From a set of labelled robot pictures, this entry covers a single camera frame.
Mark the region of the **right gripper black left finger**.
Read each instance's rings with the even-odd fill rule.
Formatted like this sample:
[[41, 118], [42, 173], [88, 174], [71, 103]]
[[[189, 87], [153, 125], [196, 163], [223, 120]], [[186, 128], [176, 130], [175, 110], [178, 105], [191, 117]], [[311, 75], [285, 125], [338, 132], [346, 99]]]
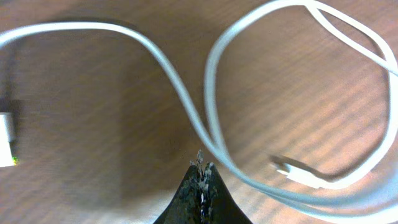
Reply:
[[198, 188], [198, 167], [192, 165], [185, 173], [174, 197], [154, 224], [201, 223], [201, 192]]

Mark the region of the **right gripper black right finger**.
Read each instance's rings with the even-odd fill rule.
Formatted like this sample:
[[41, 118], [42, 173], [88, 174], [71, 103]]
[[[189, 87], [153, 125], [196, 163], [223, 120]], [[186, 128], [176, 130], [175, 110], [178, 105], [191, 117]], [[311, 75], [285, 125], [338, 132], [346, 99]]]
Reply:
[[204, 223], [209, 224], [252, 224], [232, 198], [214, 163], [205, 167]]

